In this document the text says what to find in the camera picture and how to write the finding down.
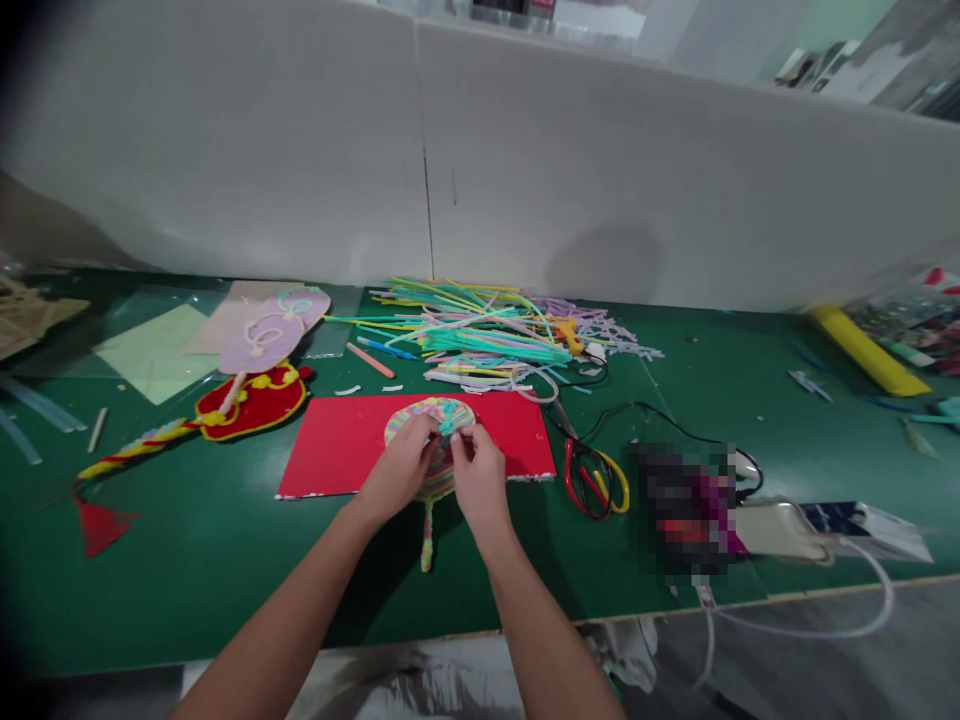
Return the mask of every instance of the green tabletop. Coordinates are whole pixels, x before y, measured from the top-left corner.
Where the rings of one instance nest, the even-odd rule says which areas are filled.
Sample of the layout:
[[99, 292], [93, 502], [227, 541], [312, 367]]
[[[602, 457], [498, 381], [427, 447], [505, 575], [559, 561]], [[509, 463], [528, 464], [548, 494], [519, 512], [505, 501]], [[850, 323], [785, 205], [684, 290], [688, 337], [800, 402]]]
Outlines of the green tabletop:
[[[84, 271], [45, 279], [52, 297], [93, 301], [88, 322], [146, 286], [226, 290], [209, 278]], [[789, 340], [798, 340], [839, 372], [857, 368], [809, 322], [797, 316], [725, 314], [609, 305], [642, 344], [666, 358], [647, 363], [617, 355], [611, 380], [592, 395], [568, 392], [567, 411], [581, 429], [624, 400], [642, 400], [672, 414], [701, 436], [732, 441], [756, 457], [766, 491], [797, 501], [862, 500], [921, 525], [949, 528], [960, 500], [953, 468], [960, 438], [947, 428], [923, 427], [942, 460], [914, 452], [896, 413], [855, 396], [839, 382], [811, 373], [835, 403], [804, 392], [786, 374], [811, 368]], [[365, 296], [360, 314], [383, 314]], [[51, 346], [71, 328], [54, 328]], [[29, 363], [31, 354], [16, 358]], [[314, 397], [362, 386], [374, 394], [384, 378], [347, 354], [304, 361], [316, 370]], [[397, 360], [396, 383], [407, 393], [457, 391], [422, 377], [420, 363]], [[154, 406], [109, 377], [56, 377], [26, 382], [92, 425], [110, 414], [99, 449], [119, 449], [144, 431], [187, 416], [212, 382]], [[937, 383], [938, 397], [957, 392]], [[140, 512], [133, 529], [98, 557], [83, 554], [70, 500], [76, 473], [91, 463], [88, 433], [62, 434], [8, 398], [3, 406], [36, 445], [44, 462], [29, 466], [0, 435], [3, 479], [3, 577], [10, 637], [37, 675], [68, 675], [209, 658], [223, 647], [323, 532], [347, 498], [300, 502], [274, 499], [296, 439], [301, 415], [269, 431], [216, 444], [199, 437], [150, 457], [98, 486], [109, 507]], [[558, 466], [560, 438], [551, 429]], [[627, 443], [684, 442], [663, 420], [634, 408], [606, 422], [595, 445], [626, 469]], [[675, 598], [657, 575], [654, 548], [636, 478], [631, 511], [605, 523], [579, 515], [560, 483], [515, 483], [508, 488], [517, 532], [532, 562], [574, 620], [669, 612], [696, 605], [693, 593]], [[326, 645], [375, 644], [496, 630], [493, 595], [469, 529], [453, 497], [435, 509], [434, 569], [420, 572], [423, 508], [411, 505], [373, 540], [330, 628]], [[952, 535], [928, 537], [934, 565], [888, 563], [891, 576], [911, 579], [960, 572]], [[834, 568], [777, 561], [730, 567], [721, 603], [767, 600], [782, 593], [874, 582], [865, 563]]]

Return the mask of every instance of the scissors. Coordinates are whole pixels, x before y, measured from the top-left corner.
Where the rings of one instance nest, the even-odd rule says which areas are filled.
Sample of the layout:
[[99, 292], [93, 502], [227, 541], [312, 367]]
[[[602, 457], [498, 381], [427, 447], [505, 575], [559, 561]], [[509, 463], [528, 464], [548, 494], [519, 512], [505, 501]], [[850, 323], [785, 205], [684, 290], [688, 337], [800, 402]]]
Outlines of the scissors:
[[[627, 512], [630, 509], [630, 486], [627, 484], [623, 470], [609, 455], [595, 450], [580, 440], [559, 398], [553, 404], [557, 408], [560, 427], [567, 435], [564, 444], [563, 481], [567, 488], [567, 495], [570, 496], [577, 510], [591, 520], [606, 520], [611, 512], [618, 515]], [[614, 479], [620, 482], [620, 487], [623, 489], [623, 502], [620, 505], [613, 502], [607, 490], [608, 487], [613, 488]], [[602, 512], [597, 513], [591, 509], [587, 490], [599, 499]]]

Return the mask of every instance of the blue pen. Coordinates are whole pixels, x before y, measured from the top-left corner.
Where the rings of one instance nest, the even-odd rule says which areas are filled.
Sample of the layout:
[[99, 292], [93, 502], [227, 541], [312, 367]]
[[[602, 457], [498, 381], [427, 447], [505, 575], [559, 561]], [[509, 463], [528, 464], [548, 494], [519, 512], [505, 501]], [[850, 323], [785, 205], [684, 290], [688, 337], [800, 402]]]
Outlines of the blue pen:
[[383, 351], [383, 352], [385, 352], [385, 353], [387, 353], [387, 354], [389, 354], [389, 355], [396, 355], [397, 357], [402, 357], [404, 360], [417, 360], [417, 359], [418, 359], [416, 355], [411, 355], [411, 354], [408, 353], [408, 352], [404, 352], [403, 350], [397, 350], [396, 348], [387, 347], [387, 346], [384, 345], [383, 343], [378, 343], [376, 340], [368, 340], [367, 338], [363, 337], [362, 335], [358, 335], [358, 336], [357, 336], [357, 342], [360, 343], [361, 345], [366, 345], [367, 347], [372, 347], [372, 348], [374, 348], [375, 350], [381, 350], [381, 351]]

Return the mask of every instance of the red paper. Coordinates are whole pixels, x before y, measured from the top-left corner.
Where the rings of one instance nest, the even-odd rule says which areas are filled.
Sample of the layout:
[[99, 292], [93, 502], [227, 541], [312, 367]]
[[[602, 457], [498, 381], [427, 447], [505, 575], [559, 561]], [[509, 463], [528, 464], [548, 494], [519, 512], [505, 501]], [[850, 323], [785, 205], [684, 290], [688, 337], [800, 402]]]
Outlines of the red paper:
[[307, 407], [277, 498], [357, 492], [383, 452], [390, 416], [429, 397], [453, 398], [473, 409], [506, 456], [508, 479], [556, 476], [540, 406], [516, 393], [317, 398]]

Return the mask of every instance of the handmade fan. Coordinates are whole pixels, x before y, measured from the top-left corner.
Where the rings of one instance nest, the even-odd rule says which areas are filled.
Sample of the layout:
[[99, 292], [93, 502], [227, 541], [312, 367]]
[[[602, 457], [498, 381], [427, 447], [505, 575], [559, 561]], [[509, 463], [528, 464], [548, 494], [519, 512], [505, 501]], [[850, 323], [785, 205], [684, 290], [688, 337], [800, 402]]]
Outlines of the handmade fan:
[[151, 430], [77, 475], [73, 501], [80, 513], [87, 557], [119, 540], [139, 513], [120, 513], [88, 502], [86, 481], [159, 452], [195, 430], [219, 442], [286, 420], [306, 399], [303, 380], [311, 373], [309, 368], [294, 368], [287, 357], [329, 307], [330, 297], [315, 287], [284, 290], [270, 298], [256, 320], [238, 328], [220, 356], [220, 371], [236, 377], [204, 395], [193, 420], [180, 418]]
[[441, 441], [427, 467], [427, 474], [417, 495], [417, 500], [426, 508], [423, 520], [423, 550], [420, 553], [420, 569], [427, 572], [433, 566], [433, 506], [453, 492], [453, 458], [450, 455], [450, 435], [465, 425], [476, 422], [473, 410], [459, 400], [451, 398], [427, 398], [398, 410], [390, 418], [383, 439], [387, 445], [403, 424], [414, 415], [427, 413], [440, 423]]

